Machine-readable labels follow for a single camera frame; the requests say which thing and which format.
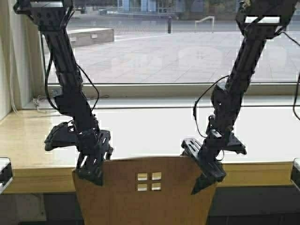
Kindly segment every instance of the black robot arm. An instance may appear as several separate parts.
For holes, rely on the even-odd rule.
[[[73,1],[18,0],[14,11],[27,15],[44,35],[51,54],[50,61],[54,62],[60,83],[60,90],[53,96],[54,107],[61,114],[73,118],[71,126],[63,122],[52,129],[45,140],[45,150],[76,146],[80,152],[76,167],[79,177],[102,185],[101,165],[105,156],[110,158],[113,149],[109,145],[110,132],[100,130],[82,92],[83,79],[66,31]]]
[[[297,0],[240,2],[236,21],[244,40],[227,81],[217,83],[211,95],[215,110],[209,117],[207,137],[203,144],[194,138],[185,139],[182,143],[185,149],[183,155],[191,156],[202,170],[193,194],[215,182],[221,182],[226,176],[222,164],[216,160],[220,151],[246,154],[245,146],[233,134],[233,126],[266,40],[285,30],[295,11],[296,3]]]

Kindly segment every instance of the window frame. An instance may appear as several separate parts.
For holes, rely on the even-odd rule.
[[[29,45],[31,49],[30,63],[32,64],[32,76],[34,95],[45,95],[44,66],[42,60],[42,48],[39,31],[27,21],[29,33]],[[96,83],[95,86],[102,96],[110,98],[154,98],[154,97],[195,97],[203,93],[212,83]],[[59,84],[49,84],[48,89],[59,88]],[[294,95],[296,82],[252,82],[247,90],[248,96],[267,95]],[[90,84],[83,85],[86,97],[94,98],[95,90]]]

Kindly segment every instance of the bollard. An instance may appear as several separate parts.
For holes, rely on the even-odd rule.
[[[171,34],[172,31],[172,17],[169,16],[168,18],[168,33]]]

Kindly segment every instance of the cardboard flap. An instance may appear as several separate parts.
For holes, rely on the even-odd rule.
[[[192,159],[111,160],[103,172],[102,187],[73,172],[86,225],[205,225],[216,185],[191,195],[201,175]]]

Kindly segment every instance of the square hole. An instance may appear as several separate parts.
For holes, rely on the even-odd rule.
[[[138,184],[137,191],[147,191],[147,184]]]
[[[152,180],[161,180],[161,172],[153,172],[151,178]]]
[[[148,174],[147,173],[138,173],[137,174],[137,180],[147,180],[148,179]]]
[[[152,191],[160,191],[161,190],[161,184],[160,183],[152,184],[151,190]]]

